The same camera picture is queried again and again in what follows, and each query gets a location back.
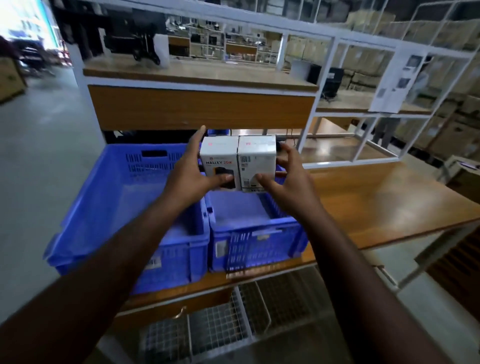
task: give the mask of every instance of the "concrete floor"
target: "concrete floor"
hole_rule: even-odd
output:
[[[72,71],[56,73],[56,78],[30,80],[25,95],[0,106],[0,322],[58,276],[42,254],[102,150]],[[426,175],[434,171],[412,156],[406,156],[405,162]],[[400,279],[415,267],[413,258],[434,238],[376,252]],[[421,275],[399,298],[455,363],[480,363],[479,323],[430,276]],[[212,362],[348,363],[338,333],[335,321],[319,323]],[[107,361],[95,352],[88,362]]]

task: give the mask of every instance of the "drawer handle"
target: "drawer handle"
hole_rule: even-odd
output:
[[[174,318],[174,319],[175,319],[175,318],[180,318],[180,317],[182,316],[182,314],[183,314],[183,311],[185,311],[186,309],[187,309],[187,306],[183,306],[183,307],[181,308],[181,310],[180,310],[180,313],[179,313],[178,315],[174,316],[173,318]]]

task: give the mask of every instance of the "white box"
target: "white box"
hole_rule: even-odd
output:
[[[275,135],[241,136],[238,147],[240,183],[244,192],[262,192],[255,174],[274,175],[276,166]]]
[[[200,148],[200,159],[209,177],[216,174],[233,174],[233,181],[221,186],[223,190],[241,191],[237,164],[237,136],[206,136]]]

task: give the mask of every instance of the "black monitor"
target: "black monitor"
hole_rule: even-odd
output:
[[[310,71],[308,72],[307,82],[316,85],[321,70],[322,66],[312,64],[310,66]],[[343,68],[330,68],[324,89],[322,90],[322,98],[334,98],[336,96],[340,84],[342,83],[343,72]]]

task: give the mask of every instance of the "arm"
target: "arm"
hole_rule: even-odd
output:
[[[195,133],[162,195],[77,269],[59,278],[0,327],[0,363],[82,363],[127,300],[177,216],[232,176],[198,169]]]
[[[277,162],[287,170],[285,183],[257,180],[307,232],[355,362],[449,363],[325,211],[298,151],[282,147],[288,161]]]

